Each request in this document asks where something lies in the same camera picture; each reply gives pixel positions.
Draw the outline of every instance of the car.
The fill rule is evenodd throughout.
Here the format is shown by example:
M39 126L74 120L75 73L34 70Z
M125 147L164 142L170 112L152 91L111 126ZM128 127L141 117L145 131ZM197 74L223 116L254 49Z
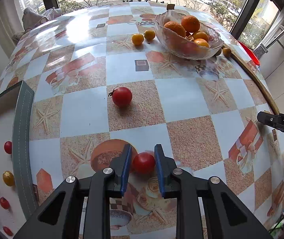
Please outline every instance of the car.
M240 14L238 13L238 11L236 11L235 9L233 9L232 7L228 7L227 10L229 10L229 12L235 16L239 16Z
M213 5L213 0L198 0L198 1L201 1L201 2L206 3L208 5Z

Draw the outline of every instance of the bowl of oranges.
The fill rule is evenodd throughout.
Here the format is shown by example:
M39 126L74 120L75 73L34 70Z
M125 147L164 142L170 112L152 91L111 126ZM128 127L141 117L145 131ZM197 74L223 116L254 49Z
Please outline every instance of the bowl of oranges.
M155 32L167 50L186 59L211 58L224 44L218 32L195 16L186 16L174 10L156 16Z

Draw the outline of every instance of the red cherry tomato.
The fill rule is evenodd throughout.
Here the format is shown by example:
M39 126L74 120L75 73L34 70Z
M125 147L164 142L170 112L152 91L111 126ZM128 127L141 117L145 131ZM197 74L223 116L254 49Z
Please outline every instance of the red cherry tomato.
M7 235L9 235L9 236L12 236L12 235L13 235L12 231L11 231L9 228L7 228L7 227L2 227L2 229L3 229L3 231L4 231Z
M4 209L8 209L10 207L9 201L7 201L4 197L0 198L0 205Z
M7 154L12 154L12 142L11 141L7 141L4 143L4 150Z
M119 107L127 107L132 101L132 92L126 87L115 87L109 96L112 96L114 104Z
M133 169L138 173L150 173L154 170L155 159L154 157L147 153L140 153L134 157L132 162Z

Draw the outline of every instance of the checkered tablecloth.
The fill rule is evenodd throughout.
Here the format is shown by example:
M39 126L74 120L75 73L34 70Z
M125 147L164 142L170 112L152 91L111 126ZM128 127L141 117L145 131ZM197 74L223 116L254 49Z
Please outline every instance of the checkered tablecloth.
M246 52L211 15L175 9L218 31L266 86ZM39 202L68 175L93 175L94 148L121 139L138 153L162 144L165 155L194 176L220 177L269 228L284 208L284 134L258 124L257 113L269 106L243 69L223 54L190 61L165 51L157 38L132 44L132 34L153 28L154 14L165 11L166 5L152 2L83 9L41 25L19 42L0 78L0 93L20 80L35 92L30 165ZM107 96L116 86L133 94L124 111ZM111 204L117 210L112 235L175 238L176 201L160 198L154 177L131 174L122 200ZM200 205L204 215L201 199Z

